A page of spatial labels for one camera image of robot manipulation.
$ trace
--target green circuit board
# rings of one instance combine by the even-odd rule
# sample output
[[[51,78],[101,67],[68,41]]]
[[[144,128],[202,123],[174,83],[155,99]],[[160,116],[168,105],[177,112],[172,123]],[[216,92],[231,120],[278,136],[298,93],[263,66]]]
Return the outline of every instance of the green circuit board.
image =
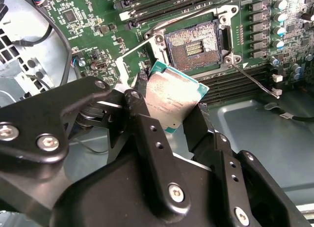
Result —
[[[285,0],[287,8],[278,10],[274,8],[274,3],[278,0],[210,0],[202,4],[202,7],[190,7],[186,9],[174,10],[168,15],[152,15],[146,21],[137,26],[128,28],[128,20],[121,21],[119,14],[122,12],[137,9],[137,7],[149,7],[152,14],[158,13],[159,10],[168,8],[171,1],[154,6],[159,0],[141,0],[134,6],[117,8],[116,4],[122,0],[46,0],[45,8],[50,17],[61,28],[72,46],[72,52],[86,64],[80,67],[84,75],[99,77],[110,85],[119,82],[120,72],[115,64],[115,60],[135,48],[139,43],[144,41],[144,34],[151,30],[160,22],[171,20],[182,16],[186,13],[193,12],[201,8],[209,8],[211,5],[220,3],[221,5],[236,5],[238,12],[231,17],[232,37],[226,37],[226,33],[221,33],[225,41],[232,40],[233,54],[241,57],[239,67],[255,68],[269,63],[271,56],[278,58],[278,66],[283,70],[286,84],[294,81],[306,79],[313,83],[314,71],[312,70],[313,61],[307,59],[314,51],[314,35],[312,22],[304,21],[300,18],[301,12],[311,12],[314,1],[307,0]],[[261,3],[260,9],[252,10],[253,5]],[[284,22],[274,20],[276,13],[287,14]],[[181,29],[193,28],[201,23],[217,20],[213,13],[207,13],[198,17],[186,19],[176,24],[165,27],[165,36],[169,33],[175,33]],[[255,33],[252,28],[256,23],[262,23],[263,27],[258,33],[262,33],[262,39],[254,41],[252,35]],[[283,36],[274,34],[275,27],[280,26],[286,29]],[[275,48],[274,41],[281,40],[285,47]],[[170,50],[167,49],[168,57],[171,58]],[[95,54],[100,55],[101,63],[105,59],[105,67],[93,67]],[[131,85],[137,73],[145,68],[150,68],[156,58],[152,54],[151,47],[146,44],[130,55],[124,58],[125,67],[129,75],[128,83]],[[223,59],[218,62],[197,65],[185,73],[203,81],[212,77],[217,77],[235,71],[232,67],[222,67]],[[298,64],[302,70],[298,77],[292,76],[291,66]]]

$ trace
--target cable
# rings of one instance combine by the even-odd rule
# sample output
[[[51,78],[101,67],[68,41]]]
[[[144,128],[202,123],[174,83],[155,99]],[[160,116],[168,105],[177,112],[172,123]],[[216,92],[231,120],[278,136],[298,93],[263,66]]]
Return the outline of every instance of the cable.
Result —
[[[260,98],[256,99],[256,101],[264,104],[265,110],[272,111],[273,113],[278,114],[284,119],[291,119],[291,120],[302,121],[302,122],[314,122],[314,117],[295,116],[283,110],[277,103],[267,102],[266,100],[263,100]]]
[[[52,26],[54,31],[60,37],[60,39],[61,39],[61,41],[62,41],[62,43],[63,43],[63,45],[67,51],[67,59],[66,59],[66,63],[64,66],[64,71],[63,71],[63,75],[62,75],[61,83],[60,83],[60,85],[64,85],[68,82],[69,73],[70,73],[70,66],[71,66],[71,60],[72,60],[71,45],[70,45],[68,39],[65,37],[65,35],[60,30],[60,28],[53,22],[53,20],[46,13],[44,8],[36,6],[34,4],[33,0],[25,0],[25,1],[28,2],[28,4],[30,4],[31,6],[33,6],[46,19],[46,21]]]
[[[23,47],[33,47],[36,44],[44,42],[49,37],[51,32],[52,32],[52,26],[49,25],[44,36],[36,41],[28,41],[28,40],[21,39],[21,40],[12,41],[12,43],[19,46],[23,46]]]
[[[78,139],[73,139],[74,141],[78,142],[80,145],[82,145],[83,147],[85,147],[87,150],[93,152],[93,153],[96,153],[98,155],[100,154],[105,154],[105,153],[108,153],[108,149],[105,150],[105,151],[102,151],[102,152],[98,152],[98,151],[95,151],[94,149],[90,148],[89,146],[85,145],[83,142],[81,142],[80,140]]]
[[[39,77],[37,76],[33,76],[33,75],[26,75],[27,77],[31,78],[31,79],[34,79],[34,80],[38,80],[42,85],[44,85],[48,90],[51,89],[51,87],[46,83],[44,82],[42,79],[40,79]]]

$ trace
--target mounting hole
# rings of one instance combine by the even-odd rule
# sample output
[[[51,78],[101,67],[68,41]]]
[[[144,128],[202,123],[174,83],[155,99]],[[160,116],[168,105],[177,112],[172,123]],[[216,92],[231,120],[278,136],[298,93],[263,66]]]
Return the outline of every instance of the mounting hole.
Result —
[[[36,63],[33,60],[28,60],[27,64],[30,68],[34,68],[36,66]]]
[[[233,174],[231,175],[232,179],[234,179],[235,182],[239,182],[239,179]]]
[[[236,165],[233,162],[229,162],[229,164],[233,167],[236,168]]]
[[[104,83],[101,82],[101,81],[95,81],[95,85],[96,85],[97,87],[99,87],[99,88],[106,88],[106,86],[104,85]]]
[[[136,92],[136,91],[132,91],[132,92],[131,92],[131,95],[132,95],[133,97],[135,97],[135,98],[140,98],[138,92]]]
[[[159,149],[163,149],[163,146],[160,142],[157,142],[156,143],[156,148],[159,148]]]
[[[157,131],[157,129],[156,129],[156,127],[155,126],[153,126],[153,125],[151,125],[151,131],[154,131],[154,132],[156,132]]]
[[[37,72],[35,73],[35,75],[36,75],[38,78],[40,78],[40,79],[42,79],[42,78],[44,77],[44,74],[41,73],[40,71],[37,71]]]

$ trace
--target screw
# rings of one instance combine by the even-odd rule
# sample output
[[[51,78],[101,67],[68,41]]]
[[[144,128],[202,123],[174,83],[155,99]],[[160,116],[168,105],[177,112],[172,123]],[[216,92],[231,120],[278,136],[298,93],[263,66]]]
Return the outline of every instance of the screw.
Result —
[[[51,135],[44,135],[37,140],[40,149],[47,152],[56,150],[59,147],[59,140]]]
[[[12,125],[0,125],[0,140],[11,141],[19,135],[19,130]]]
[[[158,43],[162,42],[163,41],[163,37],[161,35],[157,35],[156,36],[156,40]]]
[[[222,16],[222,17],[219,19],[219,22],[220,22],[221,24],[225,24],[226,21],[227,21],[227,19],[226,19],[225,16]]]
[[[250,224],[248,216],[240,207],[235,208],[235,216],[244,226],[248,226]]]
[[[184,199],[183,190],[178,185],[169,185],[169,194],[173,201],[182,202]]]
[[[251,160],[251,161],[253,161],[254,160],[254,158],[253,158],[253,156],[250,154],[250,153],[246,153],[246,156]]]
[[[84,60],[78,61],[78,64],[80,67],[84,67],[86,65],[86,62]]]
[[[220,135],[220,138],[222,139],[223,142],[227,141],[227,138],[224,135]]]
[[[102,81],[95,81],[95,85],[97,85],[97,87],[99,88],[106,88],[106,86],[104,85]]]

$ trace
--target black capacitor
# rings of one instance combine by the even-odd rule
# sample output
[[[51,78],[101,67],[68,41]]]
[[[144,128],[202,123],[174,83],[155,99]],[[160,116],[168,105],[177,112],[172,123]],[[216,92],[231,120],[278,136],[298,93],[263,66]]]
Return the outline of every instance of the black capacitor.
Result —
[[[311,14],[311,13],[303,13],[301,18],[303,20],[306,20],[306,21],[310,21],[310,22],[313,22],[314,21],[314,14]]]

